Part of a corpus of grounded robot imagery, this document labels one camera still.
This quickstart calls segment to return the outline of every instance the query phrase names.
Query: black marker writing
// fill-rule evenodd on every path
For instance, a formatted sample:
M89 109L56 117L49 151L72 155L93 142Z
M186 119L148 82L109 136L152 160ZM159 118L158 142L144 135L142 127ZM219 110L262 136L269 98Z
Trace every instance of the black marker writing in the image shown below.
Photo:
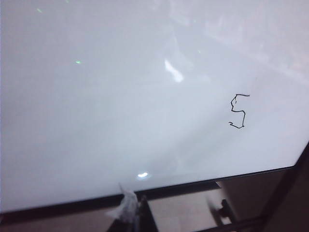
M238 128L238 129L240 129L240 128L243 128L243 127L244 127L243 123L244 123L244 121L245 121L246 112L245 112L244 110L239 110L239 111L234 110L234 104L237 103L237 96L249 97L250 95L236 94L236 96L235 96L235 97L233 98L233 100L231 101L231 105L232 105L231 111L232 111L232 112L236 112L236 113L242 112L242 113L243 113L243 118L242 118L242 125L241 125L241 127L238 127L238 126L233 125L233 122L228 122L228 123L230 124L230 126L233 126L233 127L236 127L236 128Z

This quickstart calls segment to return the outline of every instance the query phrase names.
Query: black frame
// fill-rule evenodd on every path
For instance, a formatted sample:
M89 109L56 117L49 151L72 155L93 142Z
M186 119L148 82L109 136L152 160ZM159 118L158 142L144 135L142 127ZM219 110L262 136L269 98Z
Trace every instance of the black frame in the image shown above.
M138 199L145 195L148 200L154 200L159 198L177 196L187 193L194 193L199 191L206 191L211 189L219 189L220 187L216 184L217 181L223 181L233 178L251 176L251 175L259 175L270 172L277 172L282 170L291 169L292 167L286 168L278 168L267 171L254 172L249 174L240 174L229 177L197 181L191 183L185 183L180 185L173 185L161 188L153 188L148 190L136 191L136 195ZM25 210L18 210L12 212L4 212L0 214L0 218L2 221L0 222L0 227L5 224L18 223L22 221L28 220L36 220L43 218L56 217L61 215L75 214L80 212L86 212L96 209L102 209L112 206L119 205L121 199L123 198L123 194L94 198L89 200L76 201L71 203L62 203L51 206L43 206Z
M249 174L241 174L241 175L234 175L229 177L205 180L205 181L198 181L192 183L185 183L180 185L168 186L168 187L161 187L161 188L153 188L148 190L142 190L135 192L138 199L140 200L143 195L147 196L148 200L154 200L164 197L171 197L177 196L187 193L211 190L211 189L218 189L220 188L216 181L223 181L233 178L245 177L245 176L252 176L270 172L277 172L282 170L287 170L285 175L283 176L280 183L277 185L275 191L273 192L272 196L270 197L269 201L267 202L265 208L262 211L262 214L259 217L234 222L228 225L222 225L216 228L210 228L206 231L229 231L231 228L234 230L247 228L252 226L257 226L256 231L261 231L263 227L267 224L269 219L272 217L274 212L277 210L287 193L289 192L290 188L293 186L295 180L297 179L303 164L309 161L309 143L306 145L305 149L303 150L301 156L299 157L298 161L294 166L286 167L286 168L278 168L273 170L266 170L261 172L249 173ZM101 197L101 198L94 198L90 200L84 201L77 201L71 203L63 203L63 204L56 204L51 206L44 206L20 211L13 211L13 212L6 212L0 214L0 227L6 224L18 223L22 221L29 221L29 220L36 220L42 218L50 218L56 217L61 215L68 215L74 214L79 212L91 211L96 209L102 209L106 207L116 206L120 203L121 199L123 198L122 194L108 196L108 197Z

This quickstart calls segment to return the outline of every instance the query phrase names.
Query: whiteboard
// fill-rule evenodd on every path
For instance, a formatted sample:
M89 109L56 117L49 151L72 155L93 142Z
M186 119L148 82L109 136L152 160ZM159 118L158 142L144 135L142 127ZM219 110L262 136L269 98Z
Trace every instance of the whiteboard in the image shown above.
M293 166L306 1L1 1L1 211Z

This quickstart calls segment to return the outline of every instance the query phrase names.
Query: black edge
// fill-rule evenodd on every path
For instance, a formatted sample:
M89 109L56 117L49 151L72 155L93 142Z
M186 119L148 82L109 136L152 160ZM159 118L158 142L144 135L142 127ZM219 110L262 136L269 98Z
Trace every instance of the black edge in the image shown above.
M264 174L269 172L277 172L286 169L290 169L291 167L286 168L278 168L273 170L255 172L250 174L241 174L241 175L234 175L229 177L205 180L205 181L197 181L192 183L168 186L168 187L161 187L161 188L153 188L147 189L142 191L136 191L136 195L140 200L142 195L145 195L148 200L154 200L159 198L177 196L182 194L194 193L199 191L206 191L212 189L219 189L220 187L216 184L217 181L223 181L238 177L245 177L245 176L252 176L258 174ZM98 210L107 207L113 207L119 205L120 201L122 200L123 195L113 195L108 197L100 197L94 198L89 200L71 202L71 203L63 203L63 204L56 204L51 206L44 206L39 208L32 208L32 209L25 209L20 211L13 211L13 212L4 212L0 214L0 227L5 224L13 224L22 221L29 221L29 220L36 220L36 219L43 219L43 218L50 218L50 217L57 217L67 214L74 214L80 213L85 211L91 210Z

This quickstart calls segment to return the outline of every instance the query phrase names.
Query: white surface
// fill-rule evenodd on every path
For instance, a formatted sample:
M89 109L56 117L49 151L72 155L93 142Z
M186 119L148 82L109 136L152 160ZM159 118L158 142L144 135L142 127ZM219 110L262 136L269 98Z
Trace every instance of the white surface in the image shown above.
M308 9L3 0L1 211L294 165L309 138ZM241 129L236 94L250 94Z

